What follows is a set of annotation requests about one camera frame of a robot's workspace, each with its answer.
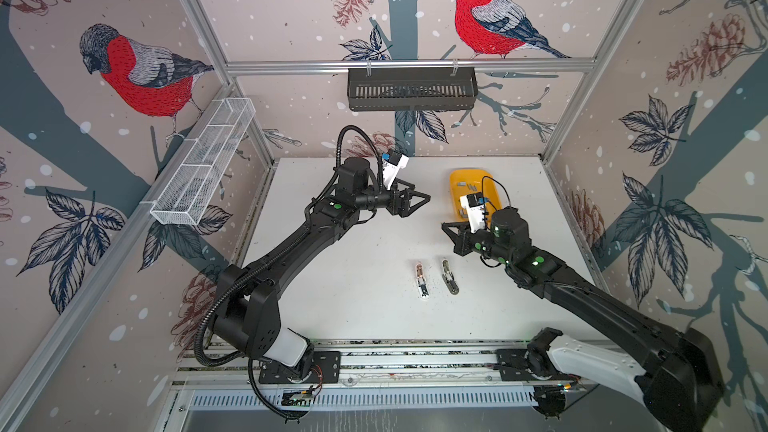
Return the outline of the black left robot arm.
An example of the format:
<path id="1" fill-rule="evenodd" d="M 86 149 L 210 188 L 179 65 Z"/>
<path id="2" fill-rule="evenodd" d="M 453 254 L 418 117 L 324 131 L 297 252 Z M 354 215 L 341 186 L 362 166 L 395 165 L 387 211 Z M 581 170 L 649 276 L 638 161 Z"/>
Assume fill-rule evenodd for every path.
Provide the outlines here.
<path id="1" fill-rule="evenodd" d="M 374 159 L 342 156 L 335 151 L 333 174 L 303 210 L 302 224 L 270 252 L 243 267 L 228 266 L 220 273 L 212 304 L 196 328 L 192 350 L 204 367 L 221 367 L 238 358 L 247 360 L 249 384 L 259 402 L 285 422 L 300 422 L 305 412 L 273 404 L 259 389 L 255 362 L 278 366 L 293 380 L 320 377 L 311 340 L 285 326 L 279 301 L 291 282 L 323 250 L 353 227 L 360 215 L 383 209 L 402 218 L 418 210 L 419 198 L 429 195 L 399 179 L 409 161 L 398 149 L 372 151 Z"/>

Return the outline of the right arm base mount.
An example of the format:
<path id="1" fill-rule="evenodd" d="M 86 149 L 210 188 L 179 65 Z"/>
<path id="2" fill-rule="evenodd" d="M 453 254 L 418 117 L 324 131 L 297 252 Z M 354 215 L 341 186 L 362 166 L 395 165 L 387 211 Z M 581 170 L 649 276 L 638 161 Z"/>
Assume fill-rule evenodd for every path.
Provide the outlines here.
<path id="1" fill-rule="evenodd" d="M 557 382 L 534 386 L 533 408 L 545 418 L 560 418 L 568 408 L 566 392 L 580 382 L 579 376 L 558 370 L 548 355 L 554 340 L 563 337 L 562 331 L 545 327 L 525 347 L 495 351 L 496 364 L 492 368 L 500 373 L 503 382 Z"/>

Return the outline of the beige olive mini stapler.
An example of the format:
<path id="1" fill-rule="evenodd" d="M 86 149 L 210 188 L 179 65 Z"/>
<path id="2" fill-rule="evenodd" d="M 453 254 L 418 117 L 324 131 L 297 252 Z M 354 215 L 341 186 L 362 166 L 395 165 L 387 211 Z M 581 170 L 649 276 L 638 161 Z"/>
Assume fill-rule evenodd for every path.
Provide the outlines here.
<path id="1" fill-rule="evenodd" d="M 460 288 L 455 280 L 455 276 L 453 274 L 449 260 L 446 258 L 442 258 L 440 260 L 440 267 L 441 267 L 441 277 L 448 291 L 452 295 L 458 295 L 460 292 Z"/>

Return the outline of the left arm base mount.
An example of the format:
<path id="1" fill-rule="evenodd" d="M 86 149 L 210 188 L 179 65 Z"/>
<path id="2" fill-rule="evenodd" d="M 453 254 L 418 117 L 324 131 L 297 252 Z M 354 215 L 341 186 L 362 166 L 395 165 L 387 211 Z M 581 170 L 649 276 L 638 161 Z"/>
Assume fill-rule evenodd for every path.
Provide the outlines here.
<path id="1" fill-rule="evenodd" d="M 259 362 L 248 359 L 247 374 L 249 385 L 259 403 L 280 417 L 285 424 L 299 423 L 310 411 L 322 392 L 326 379 L 330 384 L 339 381 L 341 353 L 338 351 L 316 351 L 309 346 L 294 366 L 287 366 L 273 359 Z M 260 385 L 295 385 L 303 389 L 281 392 L 277 399 L 266 396 Z"/>

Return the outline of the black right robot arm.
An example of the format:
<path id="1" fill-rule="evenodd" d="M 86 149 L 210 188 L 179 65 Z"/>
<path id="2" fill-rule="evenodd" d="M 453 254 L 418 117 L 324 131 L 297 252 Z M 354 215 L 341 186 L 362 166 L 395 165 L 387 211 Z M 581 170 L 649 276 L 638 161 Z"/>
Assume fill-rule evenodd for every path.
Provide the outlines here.
<path id="1" fill-rule="evenodd" d="M 706 335 L 658 322 L 592 285 L 534 246 L 514 207 L 494 212 L 489 225 L 448 222 L 441 229 L 455 254 L 496 261 L 519 288 L 567 310 L 616 346 L 609 350 L 544 328 L 527 345 L 526 366 L 534 376 L 586 378 L 641 403 L 670 431 L 704 429 L 725 391 Z"/>

